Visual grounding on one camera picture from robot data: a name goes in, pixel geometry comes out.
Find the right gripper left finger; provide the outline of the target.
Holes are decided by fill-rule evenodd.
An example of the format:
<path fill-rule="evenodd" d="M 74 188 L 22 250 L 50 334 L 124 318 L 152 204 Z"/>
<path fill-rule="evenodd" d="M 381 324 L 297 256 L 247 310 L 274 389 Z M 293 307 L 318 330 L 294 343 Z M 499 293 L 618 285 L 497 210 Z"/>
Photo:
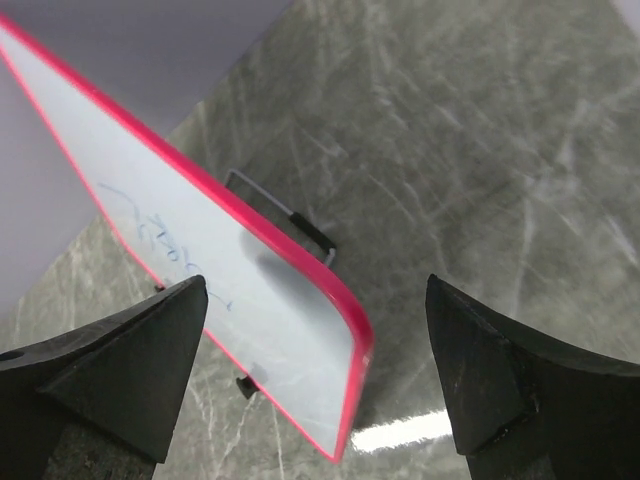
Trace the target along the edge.
<path fill-rule="evenodd" d="M 207 306 L 195 275 L 2 353 L 2 478 L 152 478 L 168 455 Z"/>

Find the pink framed whiteboard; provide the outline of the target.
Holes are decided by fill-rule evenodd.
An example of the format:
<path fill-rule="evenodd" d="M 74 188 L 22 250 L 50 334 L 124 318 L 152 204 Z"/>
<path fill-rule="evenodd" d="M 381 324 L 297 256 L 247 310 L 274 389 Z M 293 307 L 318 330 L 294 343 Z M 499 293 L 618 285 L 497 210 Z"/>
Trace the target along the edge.
<path fill-rule="evenodd" d="M 374 334 L 323 262 L 9 19 L 1 54 L 120 242 L 164 285 L 206 281 L 207 335 L 339 461 Z"/>

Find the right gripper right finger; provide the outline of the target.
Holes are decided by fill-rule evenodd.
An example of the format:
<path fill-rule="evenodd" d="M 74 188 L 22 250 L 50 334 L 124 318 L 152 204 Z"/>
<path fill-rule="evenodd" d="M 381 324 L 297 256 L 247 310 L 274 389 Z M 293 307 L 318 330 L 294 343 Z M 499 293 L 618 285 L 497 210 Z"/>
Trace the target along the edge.
<path fill-rule="evenodd" d="M 502 315 L 435 275 L 425 309 L 474 479 L 636 479 L 639 367 Z"/>

